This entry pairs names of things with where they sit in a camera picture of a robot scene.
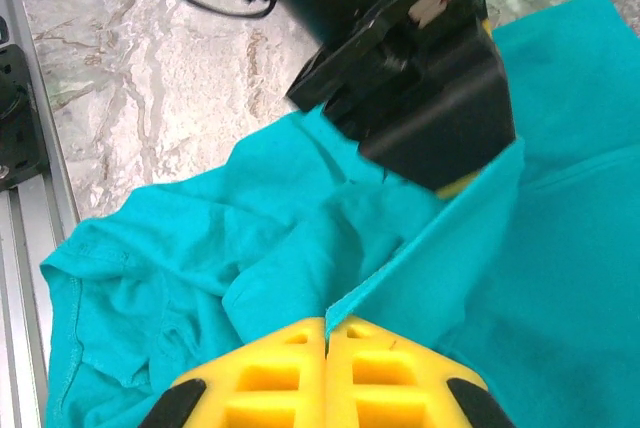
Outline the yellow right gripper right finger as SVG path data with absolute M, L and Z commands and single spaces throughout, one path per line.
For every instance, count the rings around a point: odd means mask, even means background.
M 363 319 L 330 335 L 328 427 L 512 427 L 470 368 Z

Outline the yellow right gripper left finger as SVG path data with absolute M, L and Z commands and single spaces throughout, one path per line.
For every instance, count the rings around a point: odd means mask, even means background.
M 324 321 L 308 318 L 179 376 L 143 427 L 323 427 Z

